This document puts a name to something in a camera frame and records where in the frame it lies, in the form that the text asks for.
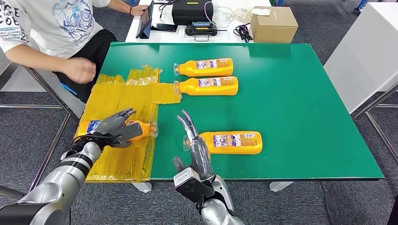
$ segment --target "gray carpet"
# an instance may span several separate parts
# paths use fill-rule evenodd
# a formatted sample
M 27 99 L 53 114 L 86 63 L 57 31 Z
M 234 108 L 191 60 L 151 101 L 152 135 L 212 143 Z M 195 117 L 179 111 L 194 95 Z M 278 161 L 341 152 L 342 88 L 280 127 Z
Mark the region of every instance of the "gray carpet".
M 285 0 L 299 24 L 296 43 L 311 43 L 325 63 L 357 18 L 358 0 Z M 94 10 L 96 20 L 118 40 L 132 18 L 109 9 Z M 398 103 L 398 95 L 388 100 Z M 0 104 L 54 104 L 47 93 L 0 92 Z M 372 114 L 398 148 L 398 110 Z M 26 192 L 60 125 L 61 110 L 0 109 L 0 185 Z M 237 215 L 248 225 L 381 225 L 386 224 L 398 194 L 398 166 L 368 119 L 356 125 L 382 169 L 380 181 L 296 182 L 273 193 L 269 182 L 228 182 Z M 69 121 L 45 174 L 55 168 L 77 128 Z M 0 205 L 15 200 L 0 196 Z M 202 224 L 195 206 L 172 183 L 155 183 L 147 194 L 131 184 L 85 184 L 72 209 L 72 224 Z

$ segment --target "person's hand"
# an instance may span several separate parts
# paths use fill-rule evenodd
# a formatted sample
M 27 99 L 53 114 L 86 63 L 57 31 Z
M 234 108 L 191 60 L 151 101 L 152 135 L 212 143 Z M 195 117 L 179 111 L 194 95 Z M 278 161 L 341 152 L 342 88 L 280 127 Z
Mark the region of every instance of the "person's hand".
M 72 58 L 64 61 L 61 72 L 76 83 L 86 84 L 95 77 L 95 64 L 85 58 Z
M 131 8 L 131 15 L 133 16 L 140 16 L 144 13 L 144 11 L 148 8 L 147 5 L 138 5 Z

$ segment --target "yellow bottle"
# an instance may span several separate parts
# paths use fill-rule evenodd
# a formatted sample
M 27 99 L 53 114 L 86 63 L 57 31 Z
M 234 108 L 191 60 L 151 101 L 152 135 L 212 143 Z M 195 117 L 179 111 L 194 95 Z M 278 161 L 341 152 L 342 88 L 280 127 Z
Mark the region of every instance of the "yellow bottle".
M 199 135 L 205 141 L 210 154 L 254 155 L 262 150 L 261 134 L 256 131 L 204 132 Z M 189 141 L 184 139 L 184 150 Z
M 234 76 L 174 81 L 174 92 L 179 95 L 236 95 L 238 87 Z
M 95 128 L 101 123 L 101 120 L 89 120 L 89 121 L 82 121 L 79 124 L 79 127 L 77 128 L 77 136 L 80 135 L 85 135 L 89 133 L 94 133 Z M 157 137 L 159 130 L 158 130 L 158 124 L 156 122 L 151 122 L 151 123 L 144 123 L 139 120 L 128 120 L 124 124 L 130 125 L 133 123 L 139 123 L 142 129 L 142 134 L 140 136 L 131 138 L 131 141 L 138 141 L 144 137 L 152 136 L 152 137 Z
M 195 76 L 231 76 L 234 70 L 232 59 L 190 60 L 184 64 L 174 64 L 174 74 Z

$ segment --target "yellow plastic bag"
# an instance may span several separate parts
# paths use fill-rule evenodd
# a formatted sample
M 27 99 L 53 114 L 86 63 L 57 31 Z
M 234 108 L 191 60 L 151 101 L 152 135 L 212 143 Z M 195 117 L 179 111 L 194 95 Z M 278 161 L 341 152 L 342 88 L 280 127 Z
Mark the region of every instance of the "yellow plastic bag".
M 131 70 L 126 81 L 119 75 L 113 77 L 100 75 L 92 89 L 81 121 L 103 120 L 129 107 L 137 111 L 128 118 L 129 120 L 146 123 L 156 121 L 157 104 L 179 102 L 179 97 L 170 92 L 169 85 L 159 86 L 160 73 L 160 69 L 147 66 L 142 70 Z M 153 137 L 143 138 L 124 149 L 105 147 L 87 176 L 86 182 L 148 181 L 154 147 Z

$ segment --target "white t-shirt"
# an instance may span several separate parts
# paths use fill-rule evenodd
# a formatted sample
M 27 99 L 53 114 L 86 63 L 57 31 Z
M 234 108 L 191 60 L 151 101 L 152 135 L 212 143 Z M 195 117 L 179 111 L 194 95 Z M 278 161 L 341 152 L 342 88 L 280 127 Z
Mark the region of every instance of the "white t-shirt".
M 110 0 L 0 0 L 0 47 L 4 52 L 30 45 L 33 38 L 47 55 L 69 58 L 102 27 L 92 6 Z

